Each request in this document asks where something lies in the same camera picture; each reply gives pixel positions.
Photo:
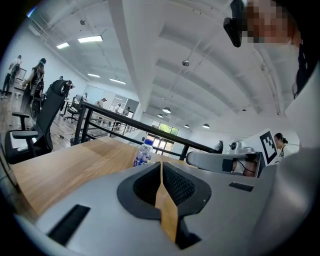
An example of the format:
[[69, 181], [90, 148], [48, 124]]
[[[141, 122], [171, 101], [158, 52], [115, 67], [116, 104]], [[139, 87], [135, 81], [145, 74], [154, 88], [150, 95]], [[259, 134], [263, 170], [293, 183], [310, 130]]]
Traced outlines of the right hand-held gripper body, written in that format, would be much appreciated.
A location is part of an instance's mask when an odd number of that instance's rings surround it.
[[278, 153], [271, 130], [265, 129], [243, 141], [233, 142], [229, 154], [232, 173], [258, 178], [266, 166], [274, 163]]

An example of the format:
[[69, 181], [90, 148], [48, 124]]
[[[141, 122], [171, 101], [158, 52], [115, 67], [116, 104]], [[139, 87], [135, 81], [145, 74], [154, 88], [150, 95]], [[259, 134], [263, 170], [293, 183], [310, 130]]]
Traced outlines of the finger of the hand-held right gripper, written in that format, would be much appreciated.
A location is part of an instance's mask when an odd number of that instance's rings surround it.
[[257, 173], [257, 155], [250, 154], [217, 154], [206, 152], [189, 152], [186, 162], [201, 170], [214, 173]]

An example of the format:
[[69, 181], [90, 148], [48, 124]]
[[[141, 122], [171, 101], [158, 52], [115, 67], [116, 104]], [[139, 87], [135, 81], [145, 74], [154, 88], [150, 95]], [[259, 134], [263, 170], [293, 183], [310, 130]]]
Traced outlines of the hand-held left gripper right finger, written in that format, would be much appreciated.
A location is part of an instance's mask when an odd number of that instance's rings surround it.
[[249, 255], [253, 229], [273, 185], [272, 169], [254, 178], [165, 162], [162, 175], [177, 206], [177, 255]]

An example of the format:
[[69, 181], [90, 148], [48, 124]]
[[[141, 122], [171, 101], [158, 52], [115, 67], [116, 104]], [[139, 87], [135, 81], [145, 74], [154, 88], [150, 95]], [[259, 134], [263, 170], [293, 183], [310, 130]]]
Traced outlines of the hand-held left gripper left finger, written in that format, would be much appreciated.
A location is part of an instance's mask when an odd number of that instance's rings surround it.
[[161, 228], [156, 162], [92, 179], [49, 207], [35, 223], [15, 215], [46, 256], [173, 256], [179, 248]]

